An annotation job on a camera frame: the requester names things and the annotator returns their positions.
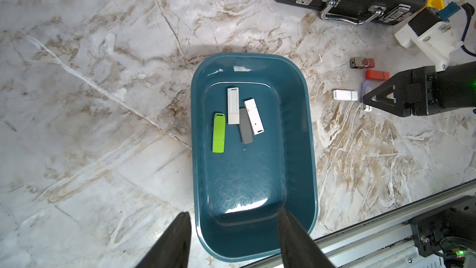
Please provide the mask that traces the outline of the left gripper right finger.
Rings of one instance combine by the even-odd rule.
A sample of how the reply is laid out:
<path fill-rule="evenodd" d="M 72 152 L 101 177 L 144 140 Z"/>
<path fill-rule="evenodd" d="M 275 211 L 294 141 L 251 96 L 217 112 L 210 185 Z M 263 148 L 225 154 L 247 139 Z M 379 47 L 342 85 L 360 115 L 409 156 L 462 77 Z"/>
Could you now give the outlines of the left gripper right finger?
<path fill-rule="evenodd" d="M 278 234 L 285 268 L 334 268 L 307 231 L 288 210 L 278 211 Z"/>

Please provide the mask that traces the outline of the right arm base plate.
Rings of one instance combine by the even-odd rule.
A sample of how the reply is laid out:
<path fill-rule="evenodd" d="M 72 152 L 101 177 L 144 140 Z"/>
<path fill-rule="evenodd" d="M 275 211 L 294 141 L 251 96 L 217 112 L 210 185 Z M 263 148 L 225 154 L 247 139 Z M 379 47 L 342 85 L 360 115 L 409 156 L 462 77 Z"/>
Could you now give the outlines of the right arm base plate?
<path fill-rule="evenodd" d="M 476 199 L 466 196 L 413 218 L 412 236 L 422 257 L 461 259 L 476 254 Z"/>

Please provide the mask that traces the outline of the red usb flash drive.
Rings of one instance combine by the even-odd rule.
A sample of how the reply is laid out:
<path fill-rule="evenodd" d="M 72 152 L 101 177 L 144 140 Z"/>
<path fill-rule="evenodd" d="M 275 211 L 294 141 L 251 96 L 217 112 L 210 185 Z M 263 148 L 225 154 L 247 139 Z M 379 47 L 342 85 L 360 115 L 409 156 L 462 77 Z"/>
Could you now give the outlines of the red usb flash drive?
<path fill-rule="evenodd" d="M 366 71 L 366 79 L 375 81 L 387 81 L 388 79 L 390 79 L 390 73 L 386 71 L 368 69 Z"/>

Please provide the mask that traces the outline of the red swivel usb drive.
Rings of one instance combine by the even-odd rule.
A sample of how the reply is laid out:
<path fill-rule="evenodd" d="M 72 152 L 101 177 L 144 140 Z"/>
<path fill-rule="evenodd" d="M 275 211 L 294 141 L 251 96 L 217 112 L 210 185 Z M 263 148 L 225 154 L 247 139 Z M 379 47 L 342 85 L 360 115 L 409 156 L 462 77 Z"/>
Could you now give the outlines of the red swivel usb drive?
<path fill-rule="evenodd" d="M 351 68 L 358 68 L 358 69 L 374 68 L 375 65 L 376 65 L 375 60 L 373 58 L 366 58 L 366 57 L 350 58 Z"/>

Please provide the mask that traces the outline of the teal plastic storage box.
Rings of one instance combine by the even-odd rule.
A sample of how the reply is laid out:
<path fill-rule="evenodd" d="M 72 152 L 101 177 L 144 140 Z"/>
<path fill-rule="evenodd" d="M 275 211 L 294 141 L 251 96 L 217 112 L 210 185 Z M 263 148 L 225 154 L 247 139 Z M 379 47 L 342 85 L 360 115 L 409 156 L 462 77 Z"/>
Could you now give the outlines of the teal plastic storage box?
<path fill-rule="evenodd" d="M 227 113 L 227 90 L 254 99 L 264 132 L 245 144 L 227 125 L 214 153 L 213 117 Z M 202 62 L 191 84 L 195 225 L 202 246 L 224 262 L 279 253 L 278 211 L 307 232 L 318 213 L 309 94 L 301 70 L 266 54 L 219 53 Z"/>

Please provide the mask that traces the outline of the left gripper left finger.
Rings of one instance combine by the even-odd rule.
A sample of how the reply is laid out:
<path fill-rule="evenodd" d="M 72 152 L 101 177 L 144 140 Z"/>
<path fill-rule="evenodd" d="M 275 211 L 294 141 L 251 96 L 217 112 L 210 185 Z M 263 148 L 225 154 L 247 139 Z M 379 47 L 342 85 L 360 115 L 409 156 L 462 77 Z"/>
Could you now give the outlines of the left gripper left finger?
<path fill-rule="evenodd" d="M 192 237 L 188 212 L 179 213 L 137 268 L 187 268 Z"/>

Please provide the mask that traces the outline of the grey usb flash drive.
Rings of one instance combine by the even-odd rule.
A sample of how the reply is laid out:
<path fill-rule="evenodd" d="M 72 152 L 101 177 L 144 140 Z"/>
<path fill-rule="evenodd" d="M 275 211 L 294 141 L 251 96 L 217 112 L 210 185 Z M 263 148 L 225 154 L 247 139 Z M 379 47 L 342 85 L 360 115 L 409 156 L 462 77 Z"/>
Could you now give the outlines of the grey usb flash drive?
<path fill-rule="evenodd" d="M 249 116 L 245 108 L 239 109 L 239 131 L 243 144 L 249 144 L 253 142 L 253 131 L 250 124 Z"/>

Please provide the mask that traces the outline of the white usb flash drive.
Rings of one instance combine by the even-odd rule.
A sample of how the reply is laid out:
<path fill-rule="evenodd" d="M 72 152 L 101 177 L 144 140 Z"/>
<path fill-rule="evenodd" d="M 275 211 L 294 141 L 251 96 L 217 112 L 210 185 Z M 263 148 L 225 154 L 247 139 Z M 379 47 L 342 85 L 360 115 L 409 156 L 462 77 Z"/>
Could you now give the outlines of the white usb flash drive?
<path fill-rule="evenodd" d="M 359 99 L 357 91 L 346 89 L 335 89 L 332 95 L 336 101 L 357 101 Z"/>

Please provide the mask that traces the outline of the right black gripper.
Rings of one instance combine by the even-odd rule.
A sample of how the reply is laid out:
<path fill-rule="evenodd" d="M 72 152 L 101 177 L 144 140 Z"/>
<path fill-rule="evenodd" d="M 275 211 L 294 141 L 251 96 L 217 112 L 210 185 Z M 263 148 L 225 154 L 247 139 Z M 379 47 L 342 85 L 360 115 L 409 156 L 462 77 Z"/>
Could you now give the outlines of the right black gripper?
<path fill-rule="evenodd" d="M 475 62 L 454 65 L 444 71 L 436 71 L 432 66 L 412 69 L 410 82 L 408 71 L 377 82 L 382 84 L 370 92 L 364 88 L 363 103 L 399 117 L 476 107 Z M 388 98 L 390 94 L 393 94 L 393 100 Z"/>

